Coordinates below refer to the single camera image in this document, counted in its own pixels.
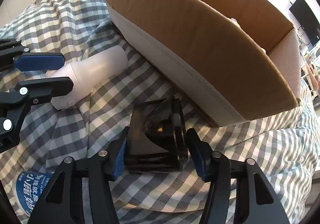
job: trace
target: black monitor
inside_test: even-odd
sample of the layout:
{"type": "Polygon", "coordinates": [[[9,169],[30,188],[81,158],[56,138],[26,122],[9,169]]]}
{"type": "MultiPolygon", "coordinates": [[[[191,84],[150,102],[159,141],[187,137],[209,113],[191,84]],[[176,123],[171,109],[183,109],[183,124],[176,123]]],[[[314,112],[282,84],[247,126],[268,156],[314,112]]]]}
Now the black monitor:
{"type": "Polygon", "coordinates": [[[320,39],[320,25],[309,5],[305,0],[296,0],[289,10],[300,23],[311,44],[315,46],[320,39]]]}

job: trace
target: white spray bottle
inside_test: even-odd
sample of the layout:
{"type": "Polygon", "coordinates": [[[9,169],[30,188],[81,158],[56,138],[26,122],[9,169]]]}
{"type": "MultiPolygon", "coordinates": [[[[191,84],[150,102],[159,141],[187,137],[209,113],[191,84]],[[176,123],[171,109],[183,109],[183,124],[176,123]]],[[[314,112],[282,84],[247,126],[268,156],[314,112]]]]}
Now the white spray bottle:
{"type": "Polygon", "coordinates": [[[70,62],[54,71],[50,77],[70,77],[73,89],[65,96],[52,98],[51,103],[58,110],[67,109],[89,95],[94,86],[127,68],[128,59],[120,46],[111,47],[82,61],[70,62]]]}

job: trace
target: gray plaid bedsheet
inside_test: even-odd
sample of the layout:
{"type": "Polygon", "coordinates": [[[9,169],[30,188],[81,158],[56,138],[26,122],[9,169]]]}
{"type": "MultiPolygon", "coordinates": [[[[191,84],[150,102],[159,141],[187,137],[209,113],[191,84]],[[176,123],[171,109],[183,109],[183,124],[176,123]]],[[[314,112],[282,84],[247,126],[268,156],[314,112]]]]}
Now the gray plaid bedsheet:
{"type": "MultiPolygon", "coordinates": [[[[27,216],[12,193],[12,179],[18,171],[52,172],[67,156],[91,157],[118,138],[130,122],[135,103],[175,94],[181,98],[186,127],[194,127],[201,139],[228,158],[254,158],[290,222],[299,222],[319,159],[320,138],[304,81],[300,107],[244,124],[210,128],[168,80],[113,30],[105,0],[36,0],[0,28],[0,37],[21,39],[32,51],[61,52],[66,63],[120,45],[130,65],[122,74],[95,86],[70,109],[58,111],[51,103],[32,107],[22,126],[20,144],[0,155],[0,178],[21,221],[27,216]]],[[[8,91],[22,80],[43,77],[44,71],[4,71],[0,73],[0,91],[8,91]]],[[[121,224],[198,223],[209,189],[209,184],[197,177],[190,159],[182,172],[125,171],[110,185],[121,224]]],[[[232,223],[235,209],[235,182],[232,187],[227,223],[232,223]]]]}

